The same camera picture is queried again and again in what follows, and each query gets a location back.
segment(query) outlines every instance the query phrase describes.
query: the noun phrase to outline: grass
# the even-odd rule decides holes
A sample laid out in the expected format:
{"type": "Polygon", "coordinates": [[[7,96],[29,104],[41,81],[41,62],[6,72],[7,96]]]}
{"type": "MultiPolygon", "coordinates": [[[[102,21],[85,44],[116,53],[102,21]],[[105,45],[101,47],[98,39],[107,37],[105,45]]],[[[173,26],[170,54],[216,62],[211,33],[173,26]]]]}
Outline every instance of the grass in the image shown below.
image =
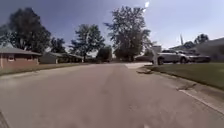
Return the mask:
{"type": "Polygon", "coordinates": [[[25,72],[34,72],[34,71],[47,70],[47,69],[72,67],[72,66],[78,66],[78,65],[83,65],[83,64],[79,64],[79,63],[76,63],[76,64],[40,64],[35,67],[29,67],[29,68],[1,69],[0,76],[17,74],[17,73],[25,73],[25,72]]]}
{"type": "Polygon", "coordinates": [[[224,63],[170,64],[156,68],[146,66],[146,68],[224,90],[224,63]]]}

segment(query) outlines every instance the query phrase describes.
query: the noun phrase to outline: car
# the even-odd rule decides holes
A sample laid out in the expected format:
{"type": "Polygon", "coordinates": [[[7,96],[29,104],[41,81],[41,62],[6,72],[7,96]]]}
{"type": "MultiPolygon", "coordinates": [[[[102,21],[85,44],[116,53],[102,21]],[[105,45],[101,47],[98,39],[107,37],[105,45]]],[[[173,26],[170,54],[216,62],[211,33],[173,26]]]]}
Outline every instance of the car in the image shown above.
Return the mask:
{"type": "Polygon", "coordinates": [[[175,51],[175,50],[163,50],[161,53],[158,53],[158,64],[162,65],[163,63],[188,63],[188,56],[175,51]]]}
{"type": "Polygon", "coordinates": [[[211,61],[210,56],[201,55],[198,53],[192,53],[192,52],[184,52],[184,51],[178,51],[180,54],[184,54],[186,58],[188,59],[188,62],[193,63],[208,63],[211,61]]]}

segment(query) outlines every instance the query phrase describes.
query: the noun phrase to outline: blue sky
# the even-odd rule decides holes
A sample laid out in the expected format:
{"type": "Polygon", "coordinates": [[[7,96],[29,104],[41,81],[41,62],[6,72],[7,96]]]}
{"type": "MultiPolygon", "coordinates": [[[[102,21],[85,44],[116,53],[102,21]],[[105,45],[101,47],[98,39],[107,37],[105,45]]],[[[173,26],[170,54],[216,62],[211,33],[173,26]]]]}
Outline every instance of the blue sky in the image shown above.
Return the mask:
{"type": "MultiPolygon", "coordinates": [[[[123,5],[144,7],[148,0],[1,0],[0,25],[18,8],[32,7],[41,16],[43,25],[55,37],[64,38],[67,45],[75,38],[74,31],[82,23],[97,24],[105,38],[108,30],[102,24],[110,22],[111,11],[123,5]]],[[[211,39],[224,37],[223,0],[151,0],[145,12],[150,39],[164,48],[194,40],[198,34],[211,39]]]]}

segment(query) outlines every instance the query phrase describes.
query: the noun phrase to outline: street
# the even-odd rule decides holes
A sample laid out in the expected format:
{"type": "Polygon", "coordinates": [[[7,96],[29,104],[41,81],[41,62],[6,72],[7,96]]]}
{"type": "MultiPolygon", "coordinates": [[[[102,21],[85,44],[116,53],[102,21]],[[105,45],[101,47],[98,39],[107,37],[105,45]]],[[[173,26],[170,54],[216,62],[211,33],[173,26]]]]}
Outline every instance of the street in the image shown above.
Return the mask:
{"type": "Polygon", "coordinates": [[[223,128],[224,115],[125,64],[44,71],[0,81],[10,128],[223,128]]]}

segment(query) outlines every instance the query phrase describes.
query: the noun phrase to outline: white car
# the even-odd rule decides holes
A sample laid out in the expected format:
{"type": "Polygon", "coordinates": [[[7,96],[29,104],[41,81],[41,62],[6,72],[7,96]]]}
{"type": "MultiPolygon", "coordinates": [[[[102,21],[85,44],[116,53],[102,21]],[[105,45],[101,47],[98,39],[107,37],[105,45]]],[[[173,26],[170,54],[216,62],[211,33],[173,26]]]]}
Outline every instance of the white car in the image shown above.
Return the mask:
{"type": "Polygon", "coordinates": [[[162,65],[163,63],[188,63],[189,57],[182,52],[175,50],[163,50],[161,53],[158,53],[158,64],[162,65]]]}

